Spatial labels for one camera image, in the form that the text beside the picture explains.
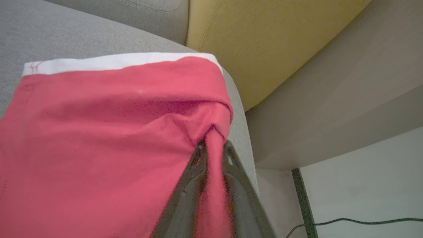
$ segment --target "white fabric edge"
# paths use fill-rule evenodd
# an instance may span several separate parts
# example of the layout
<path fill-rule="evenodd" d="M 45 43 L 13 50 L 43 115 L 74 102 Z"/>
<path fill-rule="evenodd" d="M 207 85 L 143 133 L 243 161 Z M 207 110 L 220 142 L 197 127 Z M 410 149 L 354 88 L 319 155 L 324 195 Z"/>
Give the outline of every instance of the white fabric edge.
<path fill-rule="evenodd" d="M 25 63 L 22 76 L 53 75 L 72 71 L 102 71 L 123 69 L 129 66 L 176 61 L 184 57 L 194 56 L 208 59 L 216 64 L 223 74 L 222 67 L 212 54 L 207 53 L 128 53 L 106 55 L 86 59 L 54 59 L 49 61 L 35 61 Z"/>

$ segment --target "gray upholstery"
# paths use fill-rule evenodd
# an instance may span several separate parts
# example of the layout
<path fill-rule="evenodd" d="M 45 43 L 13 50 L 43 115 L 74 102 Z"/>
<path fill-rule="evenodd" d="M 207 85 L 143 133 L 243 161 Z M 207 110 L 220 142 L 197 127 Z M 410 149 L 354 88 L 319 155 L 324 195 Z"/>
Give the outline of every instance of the gray upholstery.
<path fill-rule="evenodd" d="M 188 0 L 46 0 L 185 44 Z"/>
<path fill-rule="evenodd" d="M 0 116 L 20 81 L 23 64 L 134 52 L 194 52 L 151 33 L 42 0 L 2 0 L 0 8 Z M 224 71 L 234 119 L 229 140 L 257 190 L 244 109 Z"/>

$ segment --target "gray seat cushion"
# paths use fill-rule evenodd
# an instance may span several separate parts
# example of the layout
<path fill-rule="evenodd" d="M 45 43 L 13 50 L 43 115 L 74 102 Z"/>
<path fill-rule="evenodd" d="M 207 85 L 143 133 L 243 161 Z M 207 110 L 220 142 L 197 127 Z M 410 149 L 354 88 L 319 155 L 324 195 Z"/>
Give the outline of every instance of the gray seat cushion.
<path fill-rule="evenodd" d="M 0 32 L 0 117 L 26 62 L 134 52 L 194 52 L 151 33 L 43 0 L 3 0 Z M 225 70 L 224 77 L 234 110 L 229 140 L 257 189 L 244 109 Z"/>
<path fill-rule="evenodd" d="M 188 0 L 46 0 L 185 44 Z"/>

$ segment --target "black wire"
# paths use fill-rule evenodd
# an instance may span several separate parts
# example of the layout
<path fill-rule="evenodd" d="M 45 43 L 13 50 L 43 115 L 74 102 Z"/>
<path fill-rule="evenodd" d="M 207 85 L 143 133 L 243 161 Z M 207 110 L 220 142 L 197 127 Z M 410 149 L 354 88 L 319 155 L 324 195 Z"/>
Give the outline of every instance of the black wire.
<path fill-rule="evenodd" d="M 389 220 L 389 221 L 364 222 L 364 221 L 356 221 L 356 220 L 348 219 L 348 218 L 339 218 L 339 219 L 335 219 L 335 220 L 332 220 L 332 221 L 327 221 L 327 222 L 323 222 L 323 223 L 315 223 L 315 224 L 311 224 L 311 225 L 313 225 L 313 226 L 323 226 L 323 225 L 331 224 L 331 223 L 334 223 L 334 222 L 337 222 L 337 221 L 350 221 L 350 222 L 363 224 L 363 225 L 381 225 L 381 224 L 390 224 L 390 223 L 401 222 L 401 221 L 420 221 L 420 222 L 423 222 L 423 219 L 420 219 L 420 218 L 401 218 L 401 219 L 395 219 L 395 220 Z M 286 236 L 286 238 L 290 237 L 292 235 L 292 233 L 299 227 L 305 227 L 305 224 L 298 225 L 298 226 L 292 228 L 292 230 L 289 232 L 289 234 Z"/>

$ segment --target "yellow upholstery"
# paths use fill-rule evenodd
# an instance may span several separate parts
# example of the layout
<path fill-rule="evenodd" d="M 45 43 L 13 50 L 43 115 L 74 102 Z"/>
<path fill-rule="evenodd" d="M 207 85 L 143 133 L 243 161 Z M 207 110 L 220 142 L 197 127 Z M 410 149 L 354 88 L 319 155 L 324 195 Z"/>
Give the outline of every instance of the yellow upholstery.
<path fill-rule="evenodd" d="M 369 2 L 190 0 L 187 46 L 217 57 L 248 110 L 333 39 Z"/>

